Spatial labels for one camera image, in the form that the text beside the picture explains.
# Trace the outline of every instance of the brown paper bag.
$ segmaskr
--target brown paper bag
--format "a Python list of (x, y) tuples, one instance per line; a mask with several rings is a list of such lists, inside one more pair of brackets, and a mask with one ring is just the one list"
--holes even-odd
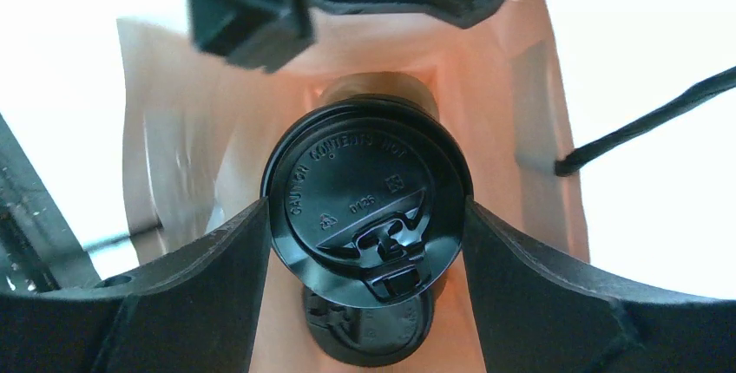
[[(202, 55), (171, 28), (139, 17), (118, 20), (128, 221), (158, 214), (167, 228), (133, 239), (141, 263), (255, 201), (274, 145), (317, 106), (322, 90), (340, 76), (380, 71), (413, 75), (430, 89), (440, 121), (467, 158), (479, 203), (541, 241), (588, 258), (579, 180), (552, 172), (573, 145), (544, 0), (508, 0), (467, 30), (419, 14), (312, 14), (317, 43), (273, 75)], [(272, 253), (251, 371), (373, 371), (321, 351), (306, 328), (301, 291)], [(462, 254), (448, 270), (424, 344), (375, 371), (485, 371)]]

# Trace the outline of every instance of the black plastic lid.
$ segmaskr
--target black plastic lid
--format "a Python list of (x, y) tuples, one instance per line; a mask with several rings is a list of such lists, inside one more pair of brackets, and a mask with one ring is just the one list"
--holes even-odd
[(319, 347), (342, 363), (378, 367), (398, 363), (427, 338), (434, 315), (432, 291), (385, 308), (349, 308), (305, 288), (309, 332)]
[(321, 297), (357, 308), (403, 302), (457, 256), (464, 157), (427, 114), (383, 95), (315, 110), (269, 160), (273, 247)]

